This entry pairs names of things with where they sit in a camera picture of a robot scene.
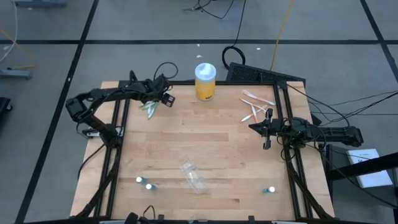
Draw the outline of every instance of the wooden table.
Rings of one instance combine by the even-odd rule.
[[[305,91],[301,82],[291,82]],[[102,88],[116,87],[118,82],[103,82]],[[272,138],[272,147],[263,150],[264,138],[248,128],[253,119],[239,121],[251,113],[239,97],[255,102],[241,90],[275,101],[271,86],[217,86],[210,101],[200,101],[194,86],[175,85],[172,108],[160,105],[150,120],[147,111],[131,101],[124,136],[123,152],[114,199],[112,218],[125,219],[130,212],[142,215],[148,205],[168,220],[294,220],[292,199],[285,162],[280,158],[282,146]],[[289,89],[294,116],[311,121],[305,96]],[[280,90],[284,116],[285,102]],[[110,123],[114,102],[104,103],[96,116]],[[119,113],[121,120],[123,102]],[[102,142],[88,141],[85,158]],[[98,188],[104,152],[95,156],[81,172],[71,215],[77,214]],[[301,150],[308,189],[330,215],[334,215],[325,173],[319,153],[311,147]],[[205,178],[208,190],[198,195],[187,183],[179,164],[189,157]],[[144,176],[158,186],[156,191],[137,184]],[[274,186],[276,192],[264,194],[262,189]],[[301,214],[305,216],[301,191],[297,188]],[[104,194],[104,214],[108,193]]]

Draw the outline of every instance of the white lid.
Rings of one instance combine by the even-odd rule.
[[[201,63],[195,68],[196,77],[204,81],[214,79],[216,73],[216,68],[210,63]]]

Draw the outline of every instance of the white cable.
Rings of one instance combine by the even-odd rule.
[[[18,36],[18,15],[17,15],[17,6],[15,5],[14,0],[11,0],[12,5],[14,6],[14,15],[15,15],[15,36],[14,36],[14,42],[12,43],[11,47],[8,49],[7,53],[4,54],[4,56],[0,59],[0,63],[6,59],[8,54],[12,51],[12,49],[15,46],[15,42],[17,41],[17,36]]]

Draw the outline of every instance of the clear plastic bag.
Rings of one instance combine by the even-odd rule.
[[[198,176],[197,167],[190,159],[185,159],[183,162],[181,162],[180,169],[187,179],[189,185],[197,194],[203,194],[205,191],[207,191],[205,179]]]

